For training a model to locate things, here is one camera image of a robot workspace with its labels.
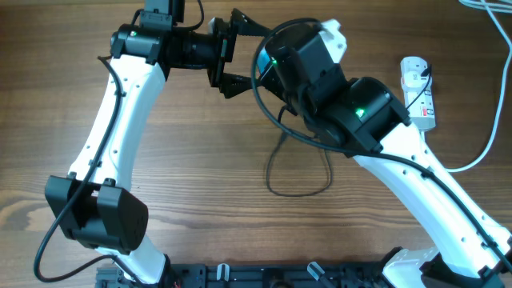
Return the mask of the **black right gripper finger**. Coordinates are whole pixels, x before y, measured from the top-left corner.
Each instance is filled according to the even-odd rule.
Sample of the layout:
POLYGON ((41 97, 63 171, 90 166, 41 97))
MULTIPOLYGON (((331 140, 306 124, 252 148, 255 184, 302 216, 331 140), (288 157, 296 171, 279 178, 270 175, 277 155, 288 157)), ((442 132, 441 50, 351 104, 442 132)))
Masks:
POLYGON ((226 99, 233 98, 245 91, 252 89, 250 77, 237 74, 223 73, 219 83, 219 91, 226 99))
POLYGON ((271 32, 270 28, 258 24, 236 8, 233 8, 231 12, 230 28, 236 35, 242 36, 266 37, 271 32))

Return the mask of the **blue Galaxy S25 smartphone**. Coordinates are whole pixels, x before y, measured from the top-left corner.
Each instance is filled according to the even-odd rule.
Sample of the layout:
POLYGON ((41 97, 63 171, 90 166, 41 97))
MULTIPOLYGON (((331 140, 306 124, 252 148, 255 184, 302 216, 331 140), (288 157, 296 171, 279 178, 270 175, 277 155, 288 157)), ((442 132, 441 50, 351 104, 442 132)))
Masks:
POLYGON ((264 76, 272 64, 272 59, 265 49, 262 49, 258 55, 256 65, 259 72, 259 77, 264 76))

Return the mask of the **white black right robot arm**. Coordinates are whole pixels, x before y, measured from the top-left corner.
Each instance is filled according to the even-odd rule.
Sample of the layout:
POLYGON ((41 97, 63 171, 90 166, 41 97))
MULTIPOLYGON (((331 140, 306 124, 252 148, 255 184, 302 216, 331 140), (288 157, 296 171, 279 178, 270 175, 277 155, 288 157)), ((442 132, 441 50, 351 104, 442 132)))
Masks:
POLYGON ((269 29, 233 10, 228 39, 262 38, 250 76, 234 92, 266 89, 302 117, 307 133, 283 136, 352 158, 383 182, 433 241, 399 248, 378 269, 395 287, 500 287, 511 234, 485 213, 433 155, 408 110, 379 80, 346 79, 346 39, 335 20, 297 18, 269 29))

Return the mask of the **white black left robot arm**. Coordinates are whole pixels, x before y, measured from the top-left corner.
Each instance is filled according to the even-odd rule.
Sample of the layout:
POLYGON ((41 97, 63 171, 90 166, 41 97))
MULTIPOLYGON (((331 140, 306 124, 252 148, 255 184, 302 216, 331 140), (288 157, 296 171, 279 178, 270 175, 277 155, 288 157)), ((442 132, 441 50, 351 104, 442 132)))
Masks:
POLYGON ((121 285, 180 284, 169 257, 146 235, 147 206, 130 191, 146 121, 169 72, 206 70, 213 87, 235 95, 236 76, 224 66, 247 17, 233 10, 229 21, 213 19, 207 34, 183 19, 183 2, 148 1, 114 32, 102 58, 108 84, 90 134, 68 174, 50 177, 45 188, 55 216, 51 229, 113 261, 121 285))

